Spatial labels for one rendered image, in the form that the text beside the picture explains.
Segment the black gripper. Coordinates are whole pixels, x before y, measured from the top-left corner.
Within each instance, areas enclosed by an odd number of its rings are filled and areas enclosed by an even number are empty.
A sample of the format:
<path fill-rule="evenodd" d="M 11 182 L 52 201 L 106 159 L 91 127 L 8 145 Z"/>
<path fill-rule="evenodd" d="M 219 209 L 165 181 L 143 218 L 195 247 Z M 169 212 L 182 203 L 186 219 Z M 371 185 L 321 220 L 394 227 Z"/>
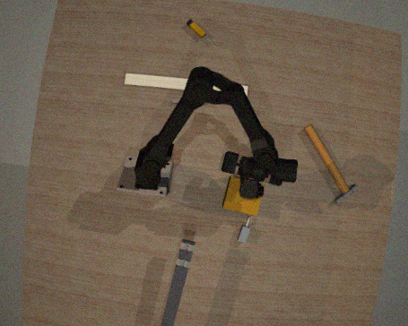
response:
<path fill-rule="evenodd" d="M 224 156 L 224 160 L 223 160 L 223 163 L 222 163 L 221 170 L 222 170 L 223 172 L 227 172 L 227 173 L 230 173 L 230 174 L 233 174 L 233 175 L 234 175 L 235 170 L 236 170 L 236 166 L 238 166 L 238 167 L 239 167 L 239 171 L 238 171 L 238 175 L 239 175 L 239 176 L 240 176 L 240 175 L 244 175 L 244 176 L 247 176 L 247 177 L 254 178 L 254 177 L 252 177 L 250 174 L 243 173 L 244 160 L 245 160 L 245 159 L 247 159 L 247 160 L 253 160 L 254 157 L 251 157 L 251 158 L 250 158 L 250 157 L 245 157 L 245 156 L 243 156 L 243 157 L 239 160 L 240 163 L 238 163 L 238 159 L 239 159 L 239 154 L 238 154 L 238 153 L 231 152 L 231 151 L 227 151 L 227 152 L 225 153 L 225 156 Z M 255 179 L 255 178 L 254 178 L 254 179 Z M 274 181 L 274 180 L 273 180 L 273 177 L 271 176 L 270 182 L 269 182 L 268 184 L 273 184 L 273 185 L 279 186 L 279 185 L 282 185 L 282 182 Z"/>

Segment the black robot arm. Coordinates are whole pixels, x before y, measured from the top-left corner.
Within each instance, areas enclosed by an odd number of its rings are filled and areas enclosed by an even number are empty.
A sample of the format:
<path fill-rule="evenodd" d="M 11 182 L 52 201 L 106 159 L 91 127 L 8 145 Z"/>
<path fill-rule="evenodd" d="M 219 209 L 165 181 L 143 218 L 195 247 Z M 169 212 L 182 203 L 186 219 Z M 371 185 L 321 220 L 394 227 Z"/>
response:
<path fill-rule="evenodd" d="M 220 90 L 215 90 L 214 87 Z M 255 179 L 240 175 L 240 197 L 254 200 L 264 195 L 260 180 L 268 175 L 274 181 L 295 182 L 298 161 L 279 159 L 273 136 L 260 124 L 241 84 L 211 71 L 204 66 L 195 67 L 189 74 L 182 97 L 171 115 L 155 135 L 139 151 L 135 164 L 135 189 L 154 190 L 161 179 L 161 169 L 170 161 L 173 141 L 193 111 L 204 103 L 230 105 L 234 109 L 249 137 L 253 160 L 244 160 L 243 173 Z M 156 189 L 155 189 L 156 188 Z"/>

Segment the yellow screwdriver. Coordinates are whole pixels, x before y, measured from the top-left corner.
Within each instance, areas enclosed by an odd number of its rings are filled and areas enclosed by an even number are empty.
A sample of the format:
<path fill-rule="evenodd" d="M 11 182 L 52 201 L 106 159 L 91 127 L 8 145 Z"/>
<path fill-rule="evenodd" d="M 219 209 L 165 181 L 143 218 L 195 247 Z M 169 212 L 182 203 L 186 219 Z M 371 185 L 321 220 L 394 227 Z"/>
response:
<path fill-rule="evenodd" d="M 195 31 L 201 38 L 205 37 L 206 33 L 200 29 L 192 20 L 187 21 L 187 25 Z"/>

